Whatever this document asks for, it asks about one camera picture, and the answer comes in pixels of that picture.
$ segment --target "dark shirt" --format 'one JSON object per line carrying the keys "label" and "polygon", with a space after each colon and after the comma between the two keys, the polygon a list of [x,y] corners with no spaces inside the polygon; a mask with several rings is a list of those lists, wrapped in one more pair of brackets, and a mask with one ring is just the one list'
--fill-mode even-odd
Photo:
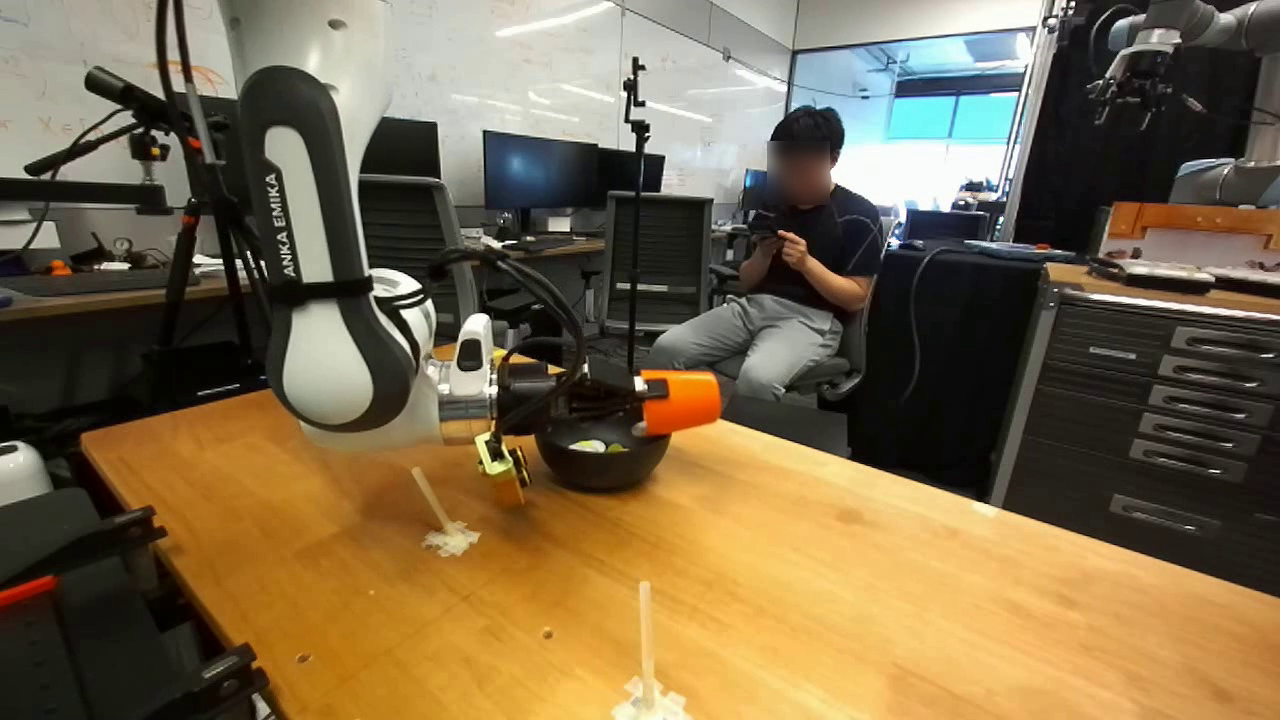
{"label": "dark shirt", "polygon": [[[878,275],[884,257],[884,224],[873,201],[831,189],[831,206],[796,206],[796,213],[762,213],[753,233],[787,226],[810,240],[810,257],[818,257],[827,270],[841,275]],[[831,309],[802,270],[794,270],[781,257],[771,257],[756,292],[787,296],[796,304]]]}

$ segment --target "white wall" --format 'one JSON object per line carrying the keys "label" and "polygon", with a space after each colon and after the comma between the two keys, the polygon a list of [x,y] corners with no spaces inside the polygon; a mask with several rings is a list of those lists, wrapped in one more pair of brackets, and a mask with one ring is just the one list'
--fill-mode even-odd
{"label": "white wall", "polygon": [[802,0],[715,0],[715,5],[794,48]]}
{"label": "white wall", "polygon": [[1043,0],[796,0],[796,48],[1028,29]]}
{"label": "white wall", "polygon": [[[596,0],[390,0],[390,113],[438,118],[456,202],[480,202],[480,127],[630,148],[619,83],[639,54],[645,97],[656,108],[651,153],[668,155],[668,189],[715,193],[730,202],[742,169],[756,162],[756,135],[784,113],[784,92],[735,74],[725,54],[784,74],[787,48],[778,37],[794,37],[796,0],[730,0],[746,15],[707,0],[616,0],[583,25],[498,38],[505,25],[588,5]],[[201,92],[233,97],[215,0],[190,0],[190,25]],[[161,87],[153,0],[6,0],[0,174],[21,174],[27,158],[64,148],[112,108],[82,87],[91,63]],[[184,169],[172,158],[158,171],[180,202]],[[70,162],[64,178],[146,178],[146,169],[125,142],[107,142]]]}

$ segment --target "man sitting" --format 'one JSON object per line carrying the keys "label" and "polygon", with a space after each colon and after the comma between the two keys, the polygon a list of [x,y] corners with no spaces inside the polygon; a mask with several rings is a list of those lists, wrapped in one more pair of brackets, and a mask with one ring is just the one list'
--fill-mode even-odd
{"label": "man sitting", "polygon": [[[831,108],[794,108],[771,135],[827,135],[831,162],[846,148]],[[878,202],[841,183],[831,183],[831,206],[756,213],[753,237],[735,296],[651,344],[651,357],[675,366],[742,357],[730,392],[735,416],[787,408],[787,384],[841,353],[846,319],[868,309],[884,251]]]}

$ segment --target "jeans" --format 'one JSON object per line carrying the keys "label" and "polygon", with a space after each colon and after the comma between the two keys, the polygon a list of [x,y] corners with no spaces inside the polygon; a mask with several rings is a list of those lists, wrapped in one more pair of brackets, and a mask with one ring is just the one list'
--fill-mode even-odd
{"label": "jeans", "polygon": [[787,408],[787,384],[838,357],[846,322],[827,309],[784,296],[731,296],[666,336],[651,357],[675,366],[722,366],[742,357],[730,402],[735,413]]}

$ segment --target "window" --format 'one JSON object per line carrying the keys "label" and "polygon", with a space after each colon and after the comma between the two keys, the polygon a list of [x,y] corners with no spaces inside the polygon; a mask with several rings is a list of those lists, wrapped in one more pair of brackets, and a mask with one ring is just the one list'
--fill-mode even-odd
{"label": "window", "polygon": [[958,97],[958,140],[1004,142],[1018,113],[1018,92],[1001,97]]}
{"label": "window", "polygon": [[890,108],[884,140],[949,140],[958,97],[899,97]]}

